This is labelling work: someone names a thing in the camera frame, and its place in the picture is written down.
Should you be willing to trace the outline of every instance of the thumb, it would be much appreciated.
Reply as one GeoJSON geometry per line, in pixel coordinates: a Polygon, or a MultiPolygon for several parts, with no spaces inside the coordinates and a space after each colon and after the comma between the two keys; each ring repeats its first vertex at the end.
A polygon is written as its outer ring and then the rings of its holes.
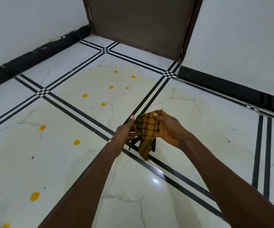
{"type": "Polygon", "coordinates": [[[153,115],[158,121],[165,122],[165,120],[166,120],[166,117],[164,117],[162,115],[158,115],[157,113],[154,113],[153,115]]]}
{"type": "Polygon", "coordinates": [[[135,117],[134,115],[131,115],[130,120],[127,122],[127,125],[131,127],[132,125],[134,125],[134,122],[135,122],[135,117]]]}

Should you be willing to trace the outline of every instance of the door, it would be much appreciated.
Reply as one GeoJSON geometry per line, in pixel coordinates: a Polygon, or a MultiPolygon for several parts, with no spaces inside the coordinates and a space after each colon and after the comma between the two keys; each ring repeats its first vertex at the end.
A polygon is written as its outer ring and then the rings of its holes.
{"type": "Polygon", "coordinates": [[[94,33],[178,61],[195,0],[84,0],[94,33]]]}

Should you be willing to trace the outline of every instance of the glossy floor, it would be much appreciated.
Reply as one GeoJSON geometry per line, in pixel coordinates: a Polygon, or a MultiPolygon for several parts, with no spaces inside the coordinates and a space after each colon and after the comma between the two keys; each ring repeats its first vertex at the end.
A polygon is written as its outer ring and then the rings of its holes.
{"type": "MultiPolygon", "coordinates": [[[[274,119],[177,80],[178,69],[177,62],[91,36],[0,85],[0,227],[38,227],[117,126],[156,109],[176,117],[274,203],[274,119]]],[[[180,150],[157,139],[145,162],[125,149],[93,227],[229,227],[180,150]]]]}

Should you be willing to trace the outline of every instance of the checkered rag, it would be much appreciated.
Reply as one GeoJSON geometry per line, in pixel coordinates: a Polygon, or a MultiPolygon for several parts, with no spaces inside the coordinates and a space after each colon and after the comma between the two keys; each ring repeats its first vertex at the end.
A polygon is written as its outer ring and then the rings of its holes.
{"type": "Polygon", "coordinates": [[[150,113],[140,114],[135,120],[137,130],[141,135],[131,141],[134,145],[137,141],[140,141],[138,152],[144,160],[148,160],[149,152],[156,150],[156,137],[155,134],[159,129],[159,121],[154,117],[154,113],[161,114],[162,110],[155,110],[150,113]]]}

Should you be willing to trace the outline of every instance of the hand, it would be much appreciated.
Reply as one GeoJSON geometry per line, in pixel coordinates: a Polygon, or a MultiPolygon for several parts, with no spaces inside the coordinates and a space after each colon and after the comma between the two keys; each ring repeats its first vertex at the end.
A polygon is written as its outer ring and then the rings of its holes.
{"type": "Polygon", "coordinates": [[[188,132],[180,122],[162,111],[161,115],[154,113],[154,117],[160,122],[159,132],[156,133],[156,137],[162,138],[167,143],[180,149],[180,141],[185,136],[193,136],[188,132]]]}
{"type": "Polygon", "coordinates": [[[135,117],[131,115],[128,123],[118,126],[112,141],[124,147],[125,142],[133,140],[135,137],[140,135],[140,132],[137,130],[136,125],[134,125],[135,117]]]}

